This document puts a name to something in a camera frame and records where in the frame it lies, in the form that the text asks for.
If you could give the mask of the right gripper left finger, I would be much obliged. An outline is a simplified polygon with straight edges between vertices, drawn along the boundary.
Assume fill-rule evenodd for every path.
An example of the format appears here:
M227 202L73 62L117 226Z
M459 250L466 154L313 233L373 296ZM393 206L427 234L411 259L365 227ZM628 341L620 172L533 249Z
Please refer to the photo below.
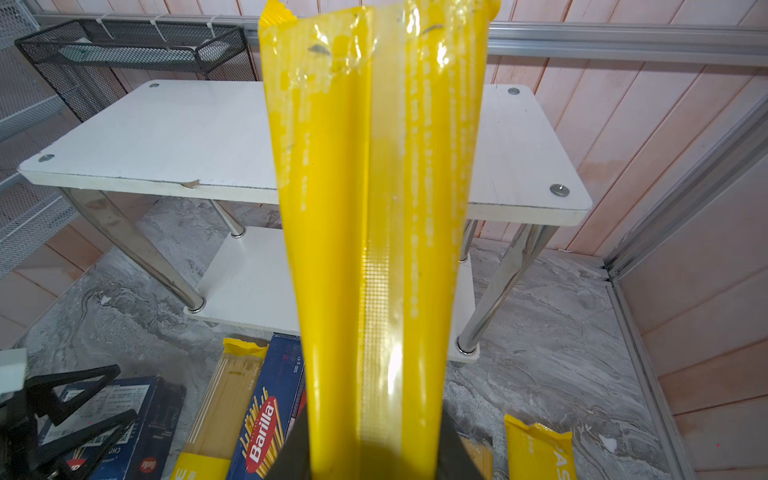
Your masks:
M309 415L308 408L303 407L266 479L309 480L310 478Z

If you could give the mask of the yellow clear spaghetti bag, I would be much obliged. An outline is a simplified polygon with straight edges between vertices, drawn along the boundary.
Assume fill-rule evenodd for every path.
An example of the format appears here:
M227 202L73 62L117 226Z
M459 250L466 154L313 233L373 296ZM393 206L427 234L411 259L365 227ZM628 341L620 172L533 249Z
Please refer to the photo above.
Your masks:
M357 316L363 337L315 325L301 333L310 479L438 479L443 388L496 1L396 1L311 18L268 2L258 35L289 266L308 317ZM337 171L360 175L361 109L384 101L416 144L402 145L367 195L385 209L361 260L339 263L331 289L307 289L315 264L297 241Z

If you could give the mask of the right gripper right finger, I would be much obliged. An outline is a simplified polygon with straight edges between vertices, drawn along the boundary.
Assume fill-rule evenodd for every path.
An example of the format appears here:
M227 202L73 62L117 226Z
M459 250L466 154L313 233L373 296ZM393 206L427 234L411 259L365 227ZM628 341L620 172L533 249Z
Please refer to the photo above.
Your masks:
M437 478L439 480L483 479L463 446L461 436L464 435L456 430L453 419L446 411L443 411L437 463Z

